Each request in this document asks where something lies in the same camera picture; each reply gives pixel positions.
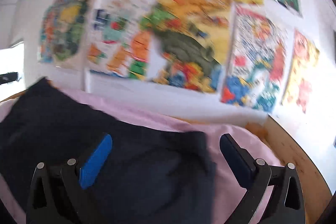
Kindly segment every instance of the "black garment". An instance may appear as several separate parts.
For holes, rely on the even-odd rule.
[[[134,126],[80,104],[41,79],[0,123],[0,173],[25,210],[36,165],[79,156],[102,132],[112,151],[90,187],[109,223],[211,222],[215,164],[202,132]]]

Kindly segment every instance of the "blue gripper pad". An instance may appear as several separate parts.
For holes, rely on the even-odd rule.
[[[254,158],[247,150],[242,149],[229,134],[221,136],[219,148],[240,187],[248,190],[253,183],[256,172],[253,165]]]
[[[101,167],[112,150],[112,137],[107,134],[79,171],[79,184],[83,190],[93,185]]]

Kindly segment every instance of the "pink bed sheet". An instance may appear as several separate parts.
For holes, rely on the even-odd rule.
[[[234,211],[246,192],[245,189],[239,186],[219,149],[219,139],[223,134],[231,134],[236,142],[242,148],[247,149],[255,159],[263,158],[269,165],[281,166],[280,161],[275,157],[273,152],[255,135],[251,134],[244,128],[229,124],[190,124],[172,117],[155,114],[135,108],[131,105],[126,105],[107,98],[88,94],[81,90],[61,89],[61,91],[77,102],[90,105],[94,109],[101,110],[121,121],[134,125],[174,132],[205,132],[207,135],[208,150],[211,154],[212,160],[217,164],[215,177],[215,198],[213,205],[213,224],[223,224]],[[14,103],[15,100],[9,100],[0,104],[0,122],[10,111],[11,106]],[[266,208],[271,192],[272,187],[268,187],[263,201],[255,213],[251,224],[259,222]],[[1,175],[0,198],[16,222],[18,224],[25,224],[25,213],[13,198]]]

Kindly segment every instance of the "wooden bed frame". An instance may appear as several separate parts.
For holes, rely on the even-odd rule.
[[[24,93],[25,91],[17,93],[2,102],[18,98]],[[257,127],[262,128],[262,133],[256,133],[248,126],[246,128],[265,143],[284,165],[291,162],[296,166],[303,191],[306,223],[316,223],[332,199],[322,174],[303,149],[271,116],[268,116],[263,126],[258,124]]]

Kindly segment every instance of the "silver screw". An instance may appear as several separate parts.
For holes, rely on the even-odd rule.
[[[75,159],[68,160],[68,165],[74,165],[76,163]]]
[[[38,169],[42,169],[44,167],[44,163],[43,162],[40,162],[38,165],[37,165],[37,168]]]
[[[288,164],[288,168],[289,168],[289,169],[295,169],[295,165],[292,164],[292,163],[289,163],[289,164]]]
[[[257,159],[256,162],[259,165],[265,165],[265,161],[263,159]]]

